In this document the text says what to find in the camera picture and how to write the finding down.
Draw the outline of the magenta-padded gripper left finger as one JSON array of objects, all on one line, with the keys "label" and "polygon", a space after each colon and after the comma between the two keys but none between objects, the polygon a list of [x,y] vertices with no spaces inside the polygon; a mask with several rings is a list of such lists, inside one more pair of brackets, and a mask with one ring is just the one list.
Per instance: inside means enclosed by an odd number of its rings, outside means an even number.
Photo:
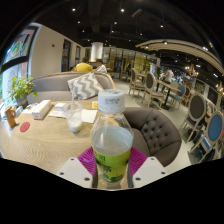
[{"label": "magenta-padded gripper left finger", "polygon": [[84,188],[98,186],[98,170],[92,148],[86,149],[78,157],[70,157],[57,175]]}]

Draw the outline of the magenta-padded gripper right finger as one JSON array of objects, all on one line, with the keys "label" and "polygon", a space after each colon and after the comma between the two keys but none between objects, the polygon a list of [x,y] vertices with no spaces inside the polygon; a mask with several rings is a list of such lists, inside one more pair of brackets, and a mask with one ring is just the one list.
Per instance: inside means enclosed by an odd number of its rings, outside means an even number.
[{"label": "magenta-padded gripper right finger", "polygon": [[167,175],[156,157],[147,157],[136,148],[131,149],[127,181],[129,188],[140,188]]}]

